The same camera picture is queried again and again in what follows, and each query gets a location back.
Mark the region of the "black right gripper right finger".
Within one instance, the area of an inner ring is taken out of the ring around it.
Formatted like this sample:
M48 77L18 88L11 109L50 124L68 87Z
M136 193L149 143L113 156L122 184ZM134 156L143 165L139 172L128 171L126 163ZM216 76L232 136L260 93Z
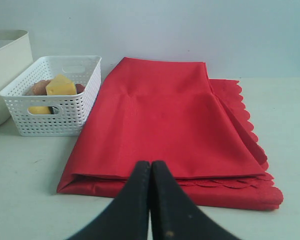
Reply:
M162 160L151 164L150 214L154 240L237 240L204 214Z

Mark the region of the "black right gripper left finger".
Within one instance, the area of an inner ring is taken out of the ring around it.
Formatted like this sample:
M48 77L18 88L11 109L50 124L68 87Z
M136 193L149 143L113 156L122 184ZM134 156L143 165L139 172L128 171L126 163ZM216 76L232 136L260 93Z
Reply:
M137 162L126 184L113 201L69 239L146 240L149 227L150 175L150 163Z

